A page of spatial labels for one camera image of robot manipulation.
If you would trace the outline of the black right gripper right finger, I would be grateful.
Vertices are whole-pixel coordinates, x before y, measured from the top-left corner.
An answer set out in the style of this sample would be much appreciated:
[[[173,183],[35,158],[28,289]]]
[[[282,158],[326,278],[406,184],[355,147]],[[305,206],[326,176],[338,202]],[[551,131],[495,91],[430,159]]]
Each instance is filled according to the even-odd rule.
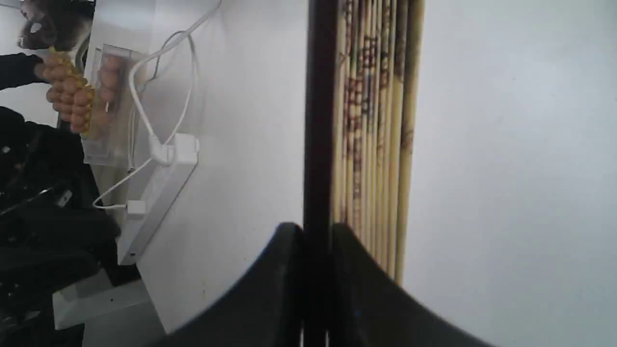
[[[331,347],[484,347],[384,272],[346,224],[331,228]]]

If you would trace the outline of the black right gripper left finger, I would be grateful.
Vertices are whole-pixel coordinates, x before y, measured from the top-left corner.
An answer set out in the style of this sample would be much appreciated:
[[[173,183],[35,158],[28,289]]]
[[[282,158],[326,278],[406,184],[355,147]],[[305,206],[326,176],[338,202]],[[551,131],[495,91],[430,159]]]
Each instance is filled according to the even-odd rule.
[[[277,226],[249,270],[213,305],[157,347],[298,347],[302,325],[301,228]]]

